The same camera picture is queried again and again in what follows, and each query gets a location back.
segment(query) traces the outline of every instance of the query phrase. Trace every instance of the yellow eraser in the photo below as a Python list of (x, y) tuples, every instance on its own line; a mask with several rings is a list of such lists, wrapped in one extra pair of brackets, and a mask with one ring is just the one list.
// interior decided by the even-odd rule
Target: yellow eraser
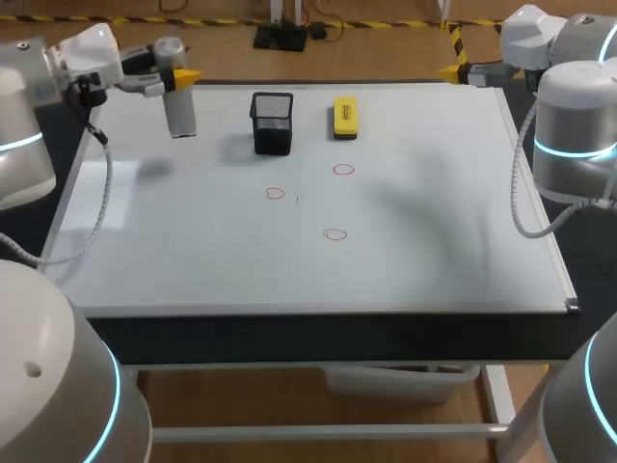
[(335, 138), (337, 140), (358, 138), (358, 101), (355, 96), (335, 98)]

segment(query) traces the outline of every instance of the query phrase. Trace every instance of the wooden floor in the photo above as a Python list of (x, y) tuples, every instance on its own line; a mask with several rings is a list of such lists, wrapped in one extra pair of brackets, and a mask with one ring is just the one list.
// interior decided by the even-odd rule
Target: wooden floor
[[(169, 8), (179, 0), (165, 0)], [(456, 19), (503, 19), (524, 1), (452, 0)], [(551, 14), (617, 14), (615, 0), (538, 0)], [(321, 0), (322, 10), (346, 20), (437, 19), (435, 0)], [(322, 16), (305, 1), (311, 19)], [(161, 15), (156, 0), (0, 0), (0, 14)], [(190, 0), (188, 9), (169, 17), (267, 18), (267, 0)], [(54, 43), (84, 24), (0, 22), (0, 41), (45, 36)], [(223, 80), (396, 80), (435, 78), (439, 68), (456, 64), (445, 31), (437, 28), (351, 29), (336, 43), (309, 41), (304, 53), (252, 49), (249, 27), (204, 28), (169, 25), (113, 26), (121, 47), (178, 34), (190, 44), (190, 65), (205, 79)], [(498, 35), (491, 27), (465, 27), (464, 47), (472, 62), (499, 58)], [(508, 367), (520, 407), (543, 374), (542, 366)], [(320, 423), (482, 422), (477, 385), (461, 388), (446, 404), (418, 406), (330, 395), (319, 369), (150, 372), (142, 377), (154, 425), (258, 425)], [(485, 441), (260, 443), (155, 445), (153, 463), (216, 461), (235, 463), (303, 462), (465, 462), (495, 461)], [(527, 463), (546, 461), (536, 447)]]

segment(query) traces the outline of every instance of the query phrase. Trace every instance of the red marking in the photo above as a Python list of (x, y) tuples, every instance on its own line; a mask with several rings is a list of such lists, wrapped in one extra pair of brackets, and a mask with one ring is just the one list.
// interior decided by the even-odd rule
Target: red marking
[(332, 168), (332, 172), (338, 176), (351, 176), (354, 172), (356, 172), (356, 168), (354, 166), (350, 166), (349, 164), (336, 164)]
[(285, 192), (277, 187), (266, 188), (266, 196), (269, 200), (279, 200), (285, 196)]
[(347, 237), (347, 231), (339, 229), (325, 229), (324, 236), (326, 236), (331, 241), (342, 241)]

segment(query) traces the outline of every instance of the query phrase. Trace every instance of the white bin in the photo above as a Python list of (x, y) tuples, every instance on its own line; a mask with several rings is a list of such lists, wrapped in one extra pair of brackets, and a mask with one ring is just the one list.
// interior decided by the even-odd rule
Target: white bin
[(328, 389), (333, 394), (402, 398), (418, 402), (445, 402), (458, 386), (475, 381), (480, 374), (480, 366), (456, 368), (456, 372), (366, 367), (323, 369)]

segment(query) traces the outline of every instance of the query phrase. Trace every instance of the whiteboard surface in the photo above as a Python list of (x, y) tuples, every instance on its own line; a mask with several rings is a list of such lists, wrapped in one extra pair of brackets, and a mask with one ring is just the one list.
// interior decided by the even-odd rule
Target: whiteboard surface
[[(292, 152), (263, 157), (249, 119), (256, 90), (196, 87), (198, 136), (181, 140), (160, 98), (109, 92), (95, 120), (114, 157), (108, 219), (84, 257), (45, 270), (85, 315), (565, 311), (558, 251), (512, 222), (499, 93), (272, 86), (294, 94)], [(358, 98), (356, 141), (332, 140), (337, 95)], [(83, 245), (100, 206), (101, 149), (84, 137), (82, 150), (52, 258)], [(351, 170), (338, 164), (355, 171), (337, 175)], [(527, 189), (519, 195), (538, 229)]]

